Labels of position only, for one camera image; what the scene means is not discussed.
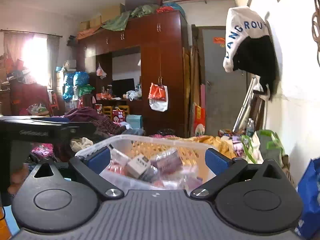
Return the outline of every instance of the gray ribbed mat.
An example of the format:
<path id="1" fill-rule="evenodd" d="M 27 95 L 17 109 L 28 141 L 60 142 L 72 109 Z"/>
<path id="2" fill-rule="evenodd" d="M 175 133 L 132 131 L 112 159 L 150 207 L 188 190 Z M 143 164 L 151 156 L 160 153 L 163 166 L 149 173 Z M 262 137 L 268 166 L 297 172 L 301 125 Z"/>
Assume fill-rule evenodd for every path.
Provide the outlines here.
<path id="1" fill-rule="evenodd" d="M 35 235 L 23 230 L 14 239 L 295 240 L 300 238 L 291 231 L 275 236 L 254 236 L 239 232 L 221 222 L 207 202 L 191 200 L 182 190 L 130 190 L 121 200 L 103 203 L 97 215 L 77 230 L 58 235 Z"/>

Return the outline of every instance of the window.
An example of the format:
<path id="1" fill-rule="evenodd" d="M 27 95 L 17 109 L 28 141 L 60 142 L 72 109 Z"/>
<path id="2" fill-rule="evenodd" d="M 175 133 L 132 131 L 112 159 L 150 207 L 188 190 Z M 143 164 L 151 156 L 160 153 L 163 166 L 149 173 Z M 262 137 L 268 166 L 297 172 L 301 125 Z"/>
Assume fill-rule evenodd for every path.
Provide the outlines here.
<path id="1" fill-rule="evenodd" d="M 23 46 L 22 60 L 24 66 L 30 70 L 35 81 L 43 86 L 48 86 L 48 51 L 46 35 L 36 34 Z"/>

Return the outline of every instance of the wooden wardrobe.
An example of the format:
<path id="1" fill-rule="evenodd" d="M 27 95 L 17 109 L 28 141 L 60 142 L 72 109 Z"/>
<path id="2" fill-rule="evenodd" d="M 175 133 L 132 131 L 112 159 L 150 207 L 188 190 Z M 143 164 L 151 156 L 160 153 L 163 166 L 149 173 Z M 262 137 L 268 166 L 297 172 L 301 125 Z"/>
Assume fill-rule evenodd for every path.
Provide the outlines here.
<path id="1" fill-rule="evenodd" d="M 127 51 L 128 54 L 135 48 L 140 48 L 141 53 L 140 114 L 144 129 L 151 135 L 160 129 L 172 128 L 175 135 L 185 137 L 185 120 L 188 120 L 185 104 L 189 102 L 184 73 L 189 70 L 185 69 L 183 53 L 189 49 L 188 26 L 180 11 L 129 19 L 125 31 L 113 32 L 101 28 L 94 35 L 80 40 L 77 46 L 77 70 L 87 71 L 91 75 L 90 84 L 96 88 L 94 94 L 99 93 L 101 86 L 111 84 L 112 55 L 119 54 L 119 51 Z M 107 73 L 103 80 L 95 75 L 99 63 Z M 169 94 L 168 110 L 163 113 L 152 110 L 148 100 L 151 82 L 157 84 L 159 77 L 162 77 L 163 85 L 168 87 Z"/>

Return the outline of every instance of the light blue box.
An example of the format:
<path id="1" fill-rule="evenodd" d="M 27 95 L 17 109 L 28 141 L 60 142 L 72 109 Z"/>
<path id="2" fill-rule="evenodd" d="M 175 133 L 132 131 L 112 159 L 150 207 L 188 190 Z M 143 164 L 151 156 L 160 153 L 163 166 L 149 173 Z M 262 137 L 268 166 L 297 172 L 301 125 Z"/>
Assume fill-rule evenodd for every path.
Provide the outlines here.
<path id="1" fill-rule="evenodd" d="M 129 123 L 132 129 L 141 129 L 142 124 L 142 115 L 128 114 L 126 122 Z"/>

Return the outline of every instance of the blue plastic bag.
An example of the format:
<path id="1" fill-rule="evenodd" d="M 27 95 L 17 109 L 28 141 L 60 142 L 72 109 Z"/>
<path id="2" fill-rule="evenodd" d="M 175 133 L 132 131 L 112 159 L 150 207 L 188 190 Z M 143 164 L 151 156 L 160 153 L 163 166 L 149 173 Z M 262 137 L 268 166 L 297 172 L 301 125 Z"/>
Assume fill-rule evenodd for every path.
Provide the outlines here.
<path id="1" fill-rule="evenodd" d="M 73 84 L 73 77 L 74 77 L 74 76 L 75 76 L 74 73 L 67 73 L 67 74 L 65 74 L 63 83 L 64 83 L 65 85 L 72 86 L 72 84 Z"/>
<path id="2" fill-rule="evenodd" d="M 64 88 L 63 100 L 69 102 L 72 99 L 73 94 L 72 85 L 66 85 Z"/>
<path id="3" fill-rule="evenodd" d="M 298 184 L 303 212 L 295 232 L 310 239 L 320 230 L 320 158 L 311 160 Z"/>
<path id="4" fill-rule="evenodd" d="M 85 86 L 89 84 L 89 75 L 87 72 L 76 72 L 73 77 L 73 85 L 74 86 Z"/>
<path id="5" fill-rule="evenodd" d="M 166 2 L 166 3 L 163 4 L 163 6 L 171 6 L 173 9 L 179 10 L 181 12 L 182 16 L 184 18 L 186 18 L 186 13 L 184 12 L 184 9 L 180 5 L 178 5 L 177 3 L 175 3 L 175 2 Z"/>

